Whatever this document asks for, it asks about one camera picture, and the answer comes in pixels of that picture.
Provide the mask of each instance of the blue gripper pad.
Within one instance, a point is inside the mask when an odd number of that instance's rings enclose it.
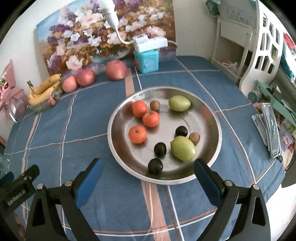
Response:
[[[213,172],[202,159],[195,160],[194,174],[210,203],[219,208],[224,193],[222,178],[216,172]]]
[[[75,204],[78,209],[87,204],[103,170],[103,162],[100,159],[94,159],[89,167],[84,171],[88,172],[84,180],[76,191]]]

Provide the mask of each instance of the stainless steel plate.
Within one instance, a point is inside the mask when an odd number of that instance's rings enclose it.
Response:
[[[191,101],[191,107],[185,112],[175,112],[169,108],[168,99],[182,95]],[[145,127],[147,138],[141,144],[133,144],[128,132],[134,125],[143,125],[141,118],[134,117],[131,105],[136,100],[146,102],[148,109],[152,100],[160,102],[160,123],[153,128]],[[133,176],[147,182],[174,185],[191,181],[195,178],[193,161],[183,162],[177,159],[170,150],[170,142],[175,137],[178,126],[200,134],[196,145],[197,156],[208,166],[216,160],[222,144],[222,131],[218,118],[213,111],[196,95],[174,87],[158,86],[141,90],[125,99],[113,112],[108,125],[108,143],[117,162]],[[156,143],[167,146],[167,154],[160,158],[163,170],[158,175],[148,173],[147,166],[155,158],[153,148]]]

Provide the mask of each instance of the painting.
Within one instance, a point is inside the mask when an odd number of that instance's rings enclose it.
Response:
[[[125,41],[147,34],[175,41],[173,0],[113,0],[118,30]],[[110,60],[134,66],[133,44],[119,41],[105,20],[97,0],[76,0],[37,25],[41,53],[50,75],[70,76],[81,68],[96,74]],[[176,60],[176,46],[160,49],[160,62]]]

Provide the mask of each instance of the blue tablecloth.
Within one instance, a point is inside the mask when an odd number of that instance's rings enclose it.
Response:
[[[216,210],[199,182],[195,179],[174,186],[142,182],[119,166],[107,141],[109,118],[130,94],[131,87],[138,91],[167,85],[199,96],[218,116],[223,139],[212,170],[238,186],[257,183],[267,201],[282,182],[284,170],[279,161],[269,158],[251,119],[256,110],[235,84],[207,60],[193,56],[177,59],[160,63],[159,71],[153,73],[137,76],[132,68],[130,82],[109,82],[105,74],[99,75],[92,86],[67,94],[54,108],[15,124],[5,149],[15,176],[37,164],[40,176],[35,186],[60,186],[73,180],[93,158],[101,158],[102,176],[87,205],[81,208],[100,240],[196,241]],[[23,225],[31,202],[32,198],[17,209]],[[221,240],[229,237],[238,208]],[[61,208],[58,212],[68,238],[75,240]]]

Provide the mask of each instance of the power strip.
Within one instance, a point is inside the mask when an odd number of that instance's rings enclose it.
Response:
[[[138,53],[158,48],[165,48],[167,46],[168,40],[164,37],[148,39],[147,35],[144,35],[138,38],[134,38],[135,51],[137,51]]]

